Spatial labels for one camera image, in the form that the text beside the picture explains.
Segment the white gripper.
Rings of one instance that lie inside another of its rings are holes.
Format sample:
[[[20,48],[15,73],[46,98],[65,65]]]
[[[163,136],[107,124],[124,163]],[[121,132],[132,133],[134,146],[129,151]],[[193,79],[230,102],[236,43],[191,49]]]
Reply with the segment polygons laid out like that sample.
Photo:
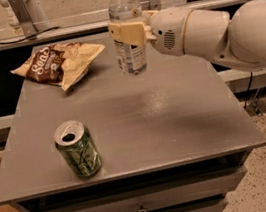
[[[191,8],[170,7],[164,10],[146,10],[141,14],[144,21],[149,20],[151,34],[150,44],[161,54],[180,57],[184,54],[183,42],[187,19]],[[108,24],[110,37],[115,41],[143,47],[147,43],[145,24],[135,22],[111,22]]]

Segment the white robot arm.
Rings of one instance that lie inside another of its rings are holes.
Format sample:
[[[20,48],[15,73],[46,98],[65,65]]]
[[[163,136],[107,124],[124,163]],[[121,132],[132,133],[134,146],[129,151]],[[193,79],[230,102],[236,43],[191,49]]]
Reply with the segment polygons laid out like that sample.
[[[146,11],[108,25],[115,41],[165,55],[201,57],[240,71],[266,69],[266,0],[251,0],[234,14],[189,7]]]

